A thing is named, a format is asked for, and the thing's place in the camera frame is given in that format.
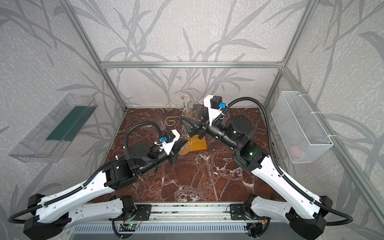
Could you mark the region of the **amber wine glass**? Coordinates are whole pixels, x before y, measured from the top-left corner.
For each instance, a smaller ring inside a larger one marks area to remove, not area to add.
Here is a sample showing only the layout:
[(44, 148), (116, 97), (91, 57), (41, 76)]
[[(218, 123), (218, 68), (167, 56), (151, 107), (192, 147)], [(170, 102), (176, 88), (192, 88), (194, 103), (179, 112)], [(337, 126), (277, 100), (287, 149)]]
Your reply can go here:
[(188, 143), (186, 143), (181, 150), (179, 151), (179, 155), (186, 155), (190, 152), (190, 146)]

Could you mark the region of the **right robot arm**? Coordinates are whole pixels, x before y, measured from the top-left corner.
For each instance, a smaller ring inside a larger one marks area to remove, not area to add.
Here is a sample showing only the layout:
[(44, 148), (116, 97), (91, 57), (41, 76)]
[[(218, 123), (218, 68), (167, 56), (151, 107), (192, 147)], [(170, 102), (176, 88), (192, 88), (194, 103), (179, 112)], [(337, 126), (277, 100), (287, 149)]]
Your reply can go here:
[(242, 169), (263, 180), (284, 198), (281, 202), (250, 196), (243, 204), (248, 218), (279, 220), (307, 240), (315, 240), (323, 234), (327, 223), (324, 218), (326, 212), (284, 180), (288, 174), (285, 171), (279, 173), (271, 155), (253, 142), (255, 129), (247, 117), (235, 116), (228, 127), (209, 125), (186, 117), (180, 119), (190, 136), (209, 135), (233, 149), (232, 158)]

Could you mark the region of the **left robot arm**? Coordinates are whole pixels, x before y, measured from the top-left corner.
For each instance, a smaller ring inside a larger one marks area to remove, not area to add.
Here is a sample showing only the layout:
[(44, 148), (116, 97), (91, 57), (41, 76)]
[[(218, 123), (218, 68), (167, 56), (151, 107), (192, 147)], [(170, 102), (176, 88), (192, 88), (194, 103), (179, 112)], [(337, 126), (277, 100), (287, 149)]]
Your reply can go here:
[(132, 185), (138, 175), (144, 175), (163, 162), (175, 162), (186, 139), (164, 142), (159, 151), (146, 143), (125, 148), (125, 155), (109, 162), (90, 178), (51, 196), (34, 195), (29, 199), (33, 217), (24, 223), (23, 233), (31, 240), (47, 240), (63, 230), (96, 220), (132, 218), (137, 208), (130, 196), (104, 203), (91, 200)]

